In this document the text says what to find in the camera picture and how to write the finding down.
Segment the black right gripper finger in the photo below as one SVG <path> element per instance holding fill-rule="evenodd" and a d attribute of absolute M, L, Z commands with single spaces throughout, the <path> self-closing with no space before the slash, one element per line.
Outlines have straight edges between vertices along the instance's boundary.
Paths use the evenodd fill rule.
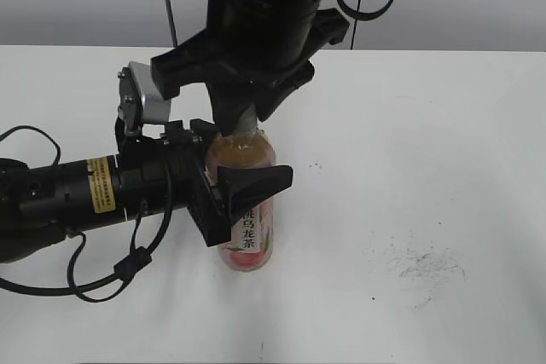
<path fill-rule="evenodd" d="M 254 100 L 258 120 L 261 122 L 267 120 L 295 90 L 309 83 L 314 74 L 314 66 L 311 63 L 305 63 L 278 85 L 259 91 Z"/>
<path fill-rule="evenodd" d="M 213 80 L 206 82 L 214 124 L 223 136 L 235 132 L 243 114 L 254 111 L 253 90 L 248 84 Z"/>

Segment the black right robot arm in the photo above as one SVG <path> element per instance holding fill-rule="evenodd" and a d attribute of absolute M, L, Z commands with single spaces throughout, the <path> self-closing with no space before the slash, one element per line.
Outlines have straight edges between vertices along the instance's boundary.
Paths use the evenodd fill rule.
<path fill-rule="evenodd" d="M 231 135 L 253 108 L 267 120 L 315 73 L 310 58 L 338 43 L 348 21 L 321 0 L 208 0 L 206 27 L 151 60 L 152 78 L 170 100 L 187 84 L 203 83 L 219 131 Z"/>

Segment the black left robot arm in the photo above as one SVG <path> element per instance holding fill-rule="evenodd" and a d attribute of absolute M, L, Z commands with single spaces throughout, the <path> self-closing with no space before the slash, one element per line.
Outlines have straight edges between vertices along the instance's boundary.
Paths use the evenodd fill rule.
<path fill-rule="evenodd" d="M 161 137 L 122 136 L 119 153 L 31 169 L 1 161 L 1 260 L 12 263 L 67 236 L 172 208 L 185 208 L 207 246 L 231 239 L 252 208 L 290 188 L 288 165 L 206 174 L 205 157 L 218 129 L 194 119 L 166 124 Z"/>

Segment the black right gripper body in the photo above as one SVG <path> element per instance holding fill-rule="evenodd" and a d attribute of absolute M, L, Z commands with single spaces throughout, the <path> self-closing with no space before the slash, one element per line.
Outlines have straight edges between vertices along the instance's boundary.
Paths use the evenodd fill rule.
<path fill-rule="evenodd" d="M 349 22 L 337 9 L 317 11 L 302 32 L 241 26 L 227 36 L 204 29 L 151 60 L 151 76 L 164 98 L 174 98 L 187 84 L 225 84 L 242 92 L 273 88 L 295 74 L 325 44 L 343 40 Z"/>

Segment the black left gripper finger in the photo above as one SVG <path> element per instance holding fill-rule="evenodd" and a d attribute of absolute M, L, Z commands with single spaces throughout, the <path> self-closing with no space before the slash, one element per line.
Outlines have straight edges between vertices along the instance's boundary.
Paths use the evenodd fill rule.
<path fill-rule="evenodd" d="M 218 127 L 200 118 L 191 119 L 189 125 L 195 149 L 200 155 L 206 155 L 218 136 Z"/>
<path fill-rule="evenodd" d="M 293 168 L 276 165 L 238 169 L 218 167 L 217 187 L 232 225 L 248 211 L 288 189 L 293 183 Z"/>

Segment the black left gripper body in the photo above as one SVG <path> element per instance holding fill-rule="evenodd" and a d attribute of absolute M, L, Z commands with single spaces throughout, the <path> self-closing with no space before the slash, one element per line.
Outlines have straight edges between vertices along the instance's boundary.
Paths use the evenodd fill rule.
<path fill-rule="evenodd" d="M 188 209 L 207 246 L 219 246 L 231 239 L 231 224 L 219 189 L 206 172 L 206 155 L 195 149 L 190 129 L 181 121 L 165 125 L 161 137 L 169 166 L 174 205 Z"/>

